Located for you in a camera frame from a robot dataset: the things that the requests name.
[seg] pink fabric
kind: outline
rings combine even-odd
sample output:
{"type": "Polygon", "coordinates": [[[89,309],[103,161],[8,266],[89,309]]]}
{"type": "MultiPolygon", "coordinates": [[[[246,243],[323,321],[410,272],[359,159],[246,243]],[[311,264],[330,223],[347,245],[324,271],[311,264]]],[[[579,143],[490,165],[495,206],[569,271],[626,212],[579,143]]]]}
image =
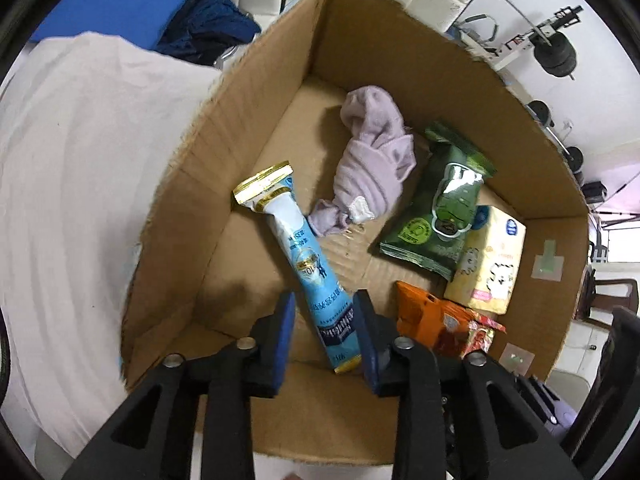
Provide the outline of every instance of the pink fabric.
{"type": "Polygon", "coordinates": [[[353,139],[335,173],[335,198],[319,200],[308,216],[317,236],[341,233],[350,223],[389,211],[415,167],[414,138],[405,132],[398,107],[382,88],[365,86],[349,92],[340,118],[353,139]]]}

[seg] pink label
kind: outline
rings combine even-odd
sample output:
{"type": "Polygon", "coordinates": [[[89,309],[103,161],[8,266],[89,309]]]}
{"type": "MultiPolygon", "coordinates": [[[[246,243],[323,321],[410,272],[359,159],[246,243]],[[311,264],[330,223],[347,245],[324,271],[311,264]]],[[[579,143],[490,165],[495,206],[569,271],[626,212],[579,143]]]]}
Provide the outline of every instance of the pink label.
{"type": "Polygon", "coordinates": [[[474,289],[474,293],[471,295],[475,300],[491,301],[491,293],[484,290],[474,289]]]}

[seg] blue snack package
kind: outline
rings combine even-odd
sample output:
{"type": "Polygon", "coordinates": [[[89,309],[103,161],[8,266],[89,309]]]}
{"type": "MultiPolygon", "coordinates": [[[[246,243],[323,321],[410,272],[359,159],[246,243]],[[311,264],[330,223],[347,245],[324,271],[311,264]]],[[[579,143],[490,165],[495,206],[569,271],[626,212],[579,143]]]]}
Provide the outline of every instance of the blue snack package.
{"type": "Polygon", "coordinates": [[[267,215],[280,248],[302,284],[320,341],[336,373],[360,363],[353,327],[353,300],[329,266],[293,193],[293,169],[287,161],[271,166],[234,189],[236,201],[267,215]]]}

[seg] green snack package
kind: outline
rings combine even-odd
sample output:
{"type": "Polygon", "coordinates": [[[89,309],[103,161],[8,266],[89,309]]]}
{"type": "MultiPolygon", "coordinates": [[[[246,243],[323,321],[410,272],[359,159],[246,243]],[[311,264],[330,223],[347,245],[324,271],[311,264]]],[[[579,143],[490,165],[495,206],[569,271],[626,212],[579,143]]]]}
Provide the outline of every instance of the green snack package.
{"type": "Polygon", "coordinates": [[[448,282],[476,214],[478,193],[494,165],[456,131],[432,124],[431,158],[411,204],[380,243],[380,251],[443,276],[448,282]]]}

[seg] screw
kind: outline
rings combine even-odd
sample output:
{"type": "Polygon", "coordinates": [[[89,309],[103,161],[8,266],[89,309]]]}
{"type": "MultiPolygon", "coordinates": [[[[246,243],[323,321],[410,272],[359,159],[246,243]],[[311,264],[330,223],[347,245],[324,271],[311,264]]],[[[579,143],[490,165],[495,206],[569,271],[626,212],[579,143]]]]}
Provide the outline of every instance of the screw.
{"type": "Polygon", "coordinates": [[[414,341],[410,337],[400,336],[396,337],[394,345],[401,350],[410,350],[414,347],[414,341]]]}
{"type": "Polygon", "coordinates": [[[486,355],[482,352],[472,352],[467,358],[472,366],[484,366],[486,364],[486,355]]]}
{"type": "Polygon", "coordinates": [[[162,364],[166,368],[177,368],[183,362],[184,362],[184,357],[181,356],[180,354],[169,354],[167,357],[164,358],[164,360],[162,361],[162,364]]]}
{"type": "Polygon", "coordinates": [[[256,342],[253,337],[241,337],[236,341],[236,346],[240,350],[251,350],[255,348],[256,342]]]}

